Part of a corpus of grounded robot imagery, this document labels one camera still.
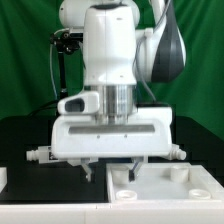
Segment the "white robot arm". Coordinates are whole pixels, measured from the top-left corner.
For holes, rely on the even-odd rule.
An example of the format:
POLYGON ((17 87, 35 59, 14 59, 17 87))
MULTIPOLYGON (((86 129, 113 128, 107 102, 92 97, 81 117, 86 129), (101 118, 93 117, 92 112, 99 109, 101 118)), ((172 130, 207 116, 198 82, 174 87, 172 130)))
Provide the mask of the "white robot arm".
POLYGON ((133 0, 64 0, 60 20, 83 42, 84 86, 59 101, 51 149, 59 160, 87 168, 102 158, 183 160, 171 140, 172 110, 135 101, 138 84, 169 82, 183 70, 186 51, 172 0, 149 0, 155 28, 138 29, 133 0))

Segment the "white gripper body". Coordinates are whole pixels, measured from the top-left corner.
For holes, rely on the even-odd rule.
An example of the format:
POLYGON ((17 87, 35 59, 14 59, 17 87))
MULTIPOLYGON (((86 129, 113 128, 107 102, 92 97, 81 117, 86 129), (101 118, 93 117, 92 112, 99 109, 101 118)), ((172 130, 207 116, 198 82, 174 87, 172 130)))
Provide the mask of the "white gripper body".
POLYGON ((99 124, 92 116, 60 116, 51 147, 58 159, 167 156, 172 149, 169 107, 143 107, 125 124, 99 124))

